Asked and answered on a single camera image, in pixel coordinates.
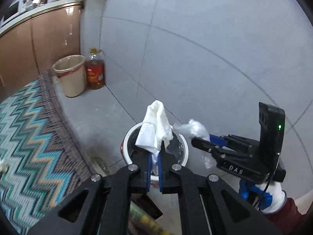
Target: plastic bottle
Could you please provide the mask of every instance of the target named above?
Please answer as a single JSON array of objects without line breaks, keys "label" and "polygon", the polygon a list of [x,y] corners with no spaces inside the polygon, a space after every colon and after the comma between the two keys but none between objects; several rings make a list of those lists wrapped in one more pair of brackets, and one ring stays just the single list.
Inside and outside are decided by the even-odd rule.
[{"label": "plastic bottle", "polygon": [[104,61],[100,56],[101,50],[90,49],[89,58],[85,61],[87,82],[90,89],[99,89],[105,85]]}]

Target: wire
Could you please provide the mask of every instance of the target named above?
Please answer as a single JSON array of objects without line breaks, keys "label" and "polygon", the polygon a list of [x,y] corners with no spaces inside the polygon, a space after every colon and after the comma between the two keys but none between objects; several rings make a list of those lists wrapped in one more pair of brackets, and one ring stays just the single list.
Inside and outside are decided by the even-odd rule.
[{"label": "wire", "polygon": [[272,174],[270,175],[269,180],[267,181],[267,184],[266,184],[266,186],[265,186],[265,188],[264,188],[264,191],[262,192],[261,196],[260,196],[259,199],[256,201],[256,203],[253,204],[253,207],[256,207],[256,206],[261,202],[261,200],[262,200],[264,194],[266,193],[266,190],[267,190],[268,187],[270,186],[270,183],[271,183],[271,181],[272,181],[272,179],[273,179],[273,177],[274,177],[275,171],[276,171],[277,166],[278,166],[279,156],[280,156],[280,155],[281,155],[280,153],[276,153],[277,161],[276,161],[276,164],[275,164],[275,166],[274,166],[273,172],[272,172]]}]

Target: red sleeve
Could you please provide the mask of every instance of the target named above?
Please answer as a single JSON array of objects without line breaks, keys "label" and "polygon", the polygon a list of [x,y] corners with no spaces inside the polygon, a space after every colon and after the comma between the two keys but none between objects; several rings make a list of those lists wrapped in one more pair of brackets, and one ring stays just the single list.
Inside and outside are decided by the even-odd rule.
[{"label": "red sleeve", "polygon": [[305,220],[305,216],[299,213],[292,198],[287,199],[285,206],[279,212],[266,215],[266,218],[274,223],[284,235],[294,233]]}]

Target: kitchen cabinet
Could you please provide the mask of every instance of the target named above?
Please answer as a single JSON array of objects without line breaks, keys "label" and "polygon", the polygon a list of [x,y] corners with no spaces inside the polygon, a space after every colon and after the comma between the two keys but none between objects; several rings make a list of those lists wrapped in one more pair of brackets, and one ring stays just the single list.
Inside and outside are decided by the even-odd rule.
[{"label": "kitchen cabinet", "polygon": [[40,73],[59,59],[80,54],[80,6],[47,12],[31,20],[34,53]]},{"label": "kitchen cabinet", "polygon": [[30,27],[27,21],[0,38],[0,74],[6,96],[38,78]]}]

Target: zigzag rug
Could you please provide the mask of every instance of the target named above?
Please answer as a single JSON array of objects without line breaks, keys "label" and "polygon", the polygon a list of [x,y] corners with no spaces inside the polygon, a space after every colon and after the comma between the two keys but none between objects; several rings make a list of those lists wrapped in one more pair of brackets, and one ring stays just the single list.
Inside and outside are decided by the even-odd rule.
[{"label": "zigzag rug", "polygon": [[48,73],[0,104],[0,159],[1,207],[21,235],[94,173]]}]

